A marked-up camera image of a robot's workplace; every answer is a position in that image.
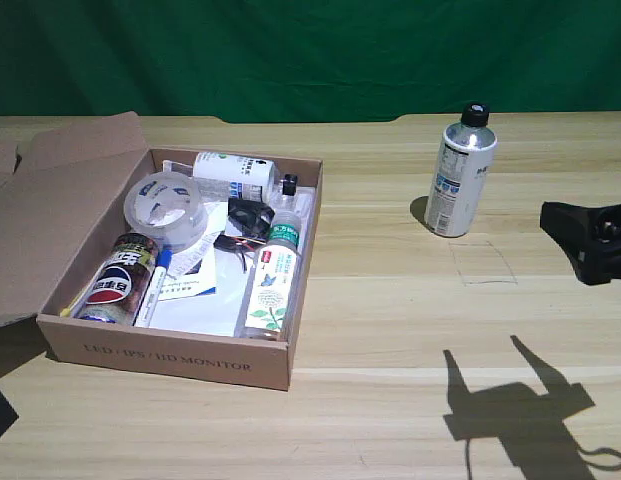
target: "packing tape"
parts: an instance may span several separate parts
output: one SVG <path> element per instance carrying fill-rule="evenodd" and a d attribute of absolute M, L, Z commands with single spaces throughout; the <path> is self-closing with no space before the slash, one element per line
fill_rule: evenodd
<path fill-rule="evenodd" d="M 173 253 L 193 245 L 208 222 L 197 184 L 176 172 L 155 173 L 137 182 L 126 195 L 123 211 L 135 232 Z"/>

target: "bottle label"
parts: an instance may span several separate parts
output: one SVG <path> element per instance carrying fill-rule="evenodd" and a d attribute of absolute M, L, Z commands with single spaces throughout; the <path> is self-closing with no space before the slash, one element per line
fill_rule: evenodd
<path fill-rule="evenodd" d="M 245 326 L 280 332 L 286 318 L 297 254 L 283 245 L 266 245 L 258 254 Z"/>
<path fill-rule="evenodd" d="M 495 146 L 470 150 L 442 142 L 425 214 L 437 234 L 457 237 L 470 228 Z"/>
<path fill-rule="evenodd" d="M 274 225 L 268 233 L 269 240 L 282 239 L 299 246 L 299 232 L 294 226 L 287 224 Z"/>

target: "pepsi can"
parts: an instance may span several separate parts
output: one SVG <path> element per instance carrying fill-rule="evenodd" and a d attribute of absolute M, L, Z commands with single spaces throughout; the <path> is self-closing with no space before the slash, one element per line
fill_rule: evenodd
<path fill-rule="evenodd" d="M 117 238 L 77 318 L 133 325 L 158 254 L 157 243 L 140 233 Z"/>

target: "pen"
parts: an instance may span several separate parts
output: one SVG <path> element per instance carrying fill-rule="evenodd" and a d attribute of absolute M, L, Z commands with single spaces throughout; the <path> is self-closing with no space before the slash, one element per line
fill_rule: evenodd
<path fill-rule="evenodd" d="M 161 287 L 166 278 L 168 267 L 170 266 L 170 260 L 172 260 L 172 251 L 170 250 L 161 251 L 157 257 L 157 266 L 154 269 L 150 285 L 148 285 L 148 290 L 146 290 L 146 295 L 139 308 L 137 320 L 134 323 L 135 327 L 150 326 L 154 309 L 157 307 L 157 302 L 159 301 Z"/>

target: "green label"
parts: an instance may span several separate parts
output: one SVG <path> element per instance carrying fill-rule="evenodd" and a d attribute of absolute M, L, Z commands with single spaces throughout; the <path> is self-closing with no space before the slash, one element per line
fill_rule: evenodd
<path fill-rule="evenodd" d="M 276 238 L 288 240 L 295 247 L 299 245 L 299 232 L 292 225 L 279 224 L 273 226 L 268 234 L 268 239 L 274 240 Z"/>

